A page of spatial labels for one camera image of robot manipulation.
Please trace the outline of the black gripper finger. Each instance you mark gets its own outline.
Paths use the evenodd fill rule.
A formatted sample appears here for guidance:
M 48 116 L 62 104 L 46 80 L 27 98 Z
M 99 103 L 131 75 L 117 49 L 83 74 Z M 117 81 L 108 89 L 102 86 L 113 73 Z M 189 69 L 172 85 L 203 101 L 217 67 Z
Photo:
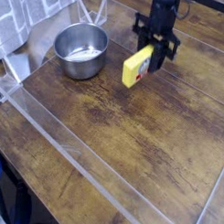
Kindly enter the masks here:
M 162 66 L 165 61 L 167 46 L 164 41 L 158 41 L 154 45 L 154 51 L 149 61 L 148 72 L 154 73 Z
M 154 43 L 152 41 L 152 35 L 147 33 L 140 33 L 138 35 L 138 43 L 137 43 L 137 50 L 142 50 L 147 46 L 153 46 Z

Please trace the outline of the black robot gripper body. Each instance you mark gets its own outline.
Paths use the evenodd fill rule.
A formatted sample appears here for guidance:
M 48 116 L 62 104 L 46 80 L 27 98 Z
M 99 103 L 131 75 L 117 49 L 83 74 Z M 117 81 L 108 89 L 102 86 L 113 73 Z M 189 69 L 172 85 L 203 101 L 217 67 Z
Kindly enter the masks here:
M 171 60 L 175 58 L 180 45 L 179 39 L 174 34 L 179 5 L 180 0 L 153 0 L 149 16 L 144 16 L 140 12 L 134 14 L 133 32 L 137 35 L 151 34 L 154 45 L 158 41 L 164 41 L 167 46 L 166 56 Z

